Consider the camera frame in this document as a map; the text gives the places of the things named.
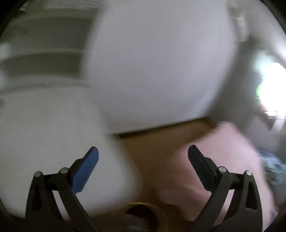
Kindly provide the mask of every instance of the round metal joint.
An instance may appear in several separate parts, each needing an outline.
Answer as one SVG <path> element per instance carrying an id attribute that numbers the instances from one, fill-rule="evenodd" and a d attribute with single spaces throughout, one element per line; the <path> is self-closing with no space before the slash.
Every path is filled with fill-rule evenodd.
<path id="1" fill-rule="evenodd" d="M 41 174 L 42 174 L 42 172 L 37 171 L 37 172 L 35 172 L 34 176 L 35 176 L 35 177 L 39 177 Z"/>
<path id="2" fill-rule="evenodd" d="M 227 169 L 224 166 L 220 166 L 219 171 L 222 173 L 225 173 L 227 171 Z"/>
<path id="3" fill-rule="evenodd" d="M 246 174 L 249 175 L 249 176 L 251 176 L 251 175 L 252 175 L 252 171 L 247 170 L 247 171 L 246 171 Z"/>
<path id="4" fill-rule="evenodd" d="M 66 174 L 69 171 L 69 169 L 67 167 L 63 167 L 60 172 L 61 174 Z"/>

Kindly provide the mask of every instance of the dark hole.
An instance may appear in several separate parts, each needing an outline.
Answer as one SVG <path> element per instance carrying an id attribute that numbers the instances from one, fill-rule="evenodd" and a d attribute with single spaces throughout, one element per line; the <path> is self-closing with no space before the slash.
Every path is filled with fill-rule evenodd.
<path id="1" fill-rule="evenodd" d="M 148 222 L 150 231 L 157 231 L 158 229 L 158 218 L 155 213 L 145 205 L 136 205 L 127 210 L 127 214 L 134 215 L 139 218 L 143 218 Z"/>
<path id="2" fill-rule="evenodd" d="M 258 205 L 256 202 L 256 197 L 254 194 L 254 186 L 252 182 L 248 183 L 248 191 L 247 191 L 247 197 L 246 197 L 246 202 L 245 202 L 245 207 L 248 209 L 254 209 L 257 210 Z"/>
<path id="3" fill-rule="evenodd" d="M 42 201 L 41 201 L 40 189 L 39 189 L 39 186 L 36 185 L 34 189 L 31 210 L 35 211 L 41 208 L 42 208 Z"/>

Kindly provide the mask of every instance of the blue gripper pad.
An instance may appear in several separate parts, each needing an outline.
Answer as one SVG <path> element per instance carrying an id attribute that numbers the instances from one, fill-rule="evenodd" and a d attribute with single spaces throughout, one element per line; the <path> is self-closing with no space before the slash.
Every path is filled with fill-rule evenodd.
<path id="1" fill-rule="evenodd" d="M 99 152 L 96 147 L 91 147 L 87 154 L 80 159 L 81 164 L 71 176 L 71 191 L 73 194 L 83 190 L 89 176 L 99 159 Z"/>

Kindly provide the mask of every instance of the pink fabric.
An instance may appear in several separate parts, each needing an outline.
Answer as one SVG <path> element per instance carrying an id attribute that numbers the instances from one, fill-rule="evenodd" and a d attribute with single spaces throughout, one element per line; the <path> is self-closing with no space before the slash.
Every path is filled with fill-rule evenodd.
<path id="1" fill-rule="evenodd" d="M 188 221 L 194 221 L 208 201 L 210 192 L 204 189 L 188 160 L 188 148 L 193 144 L 217 166 L 225 166 L 233 173 L 253 172 L 262 204 L 263 229 L 266 229 L 272 222 L 272 193 L 254 146 L 231 123 L 223 122 L 203 138 L 186 144 L 162 165 L 161 175 L 155 183 L 159 199 L 176 205 Z M 224 218 L 232 194 L 233 190 L 227 196 L 217 223 Z"/>

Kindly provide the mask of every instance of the brown floor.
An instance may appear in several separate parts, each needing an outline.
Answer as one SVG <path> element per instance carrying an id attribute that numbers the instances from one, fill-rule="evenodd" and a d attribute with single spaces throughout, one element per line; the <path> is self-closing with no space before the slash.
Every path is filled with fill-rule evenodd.
<path id="1" fill-rule="evenodd" d="M 143 191 L 137 201 L 160 207 L 169 218 L 169 231 L 187 231 L 191 223 L 182 218 L 176 207 L 163 204 L 156 198 L 151 187 L 156 167 L 185 143 L 203 136 L 211 128 L 211 124 L 206 119 L 198 119 L 120 136 L 121 142 L 142 175 Z"/>

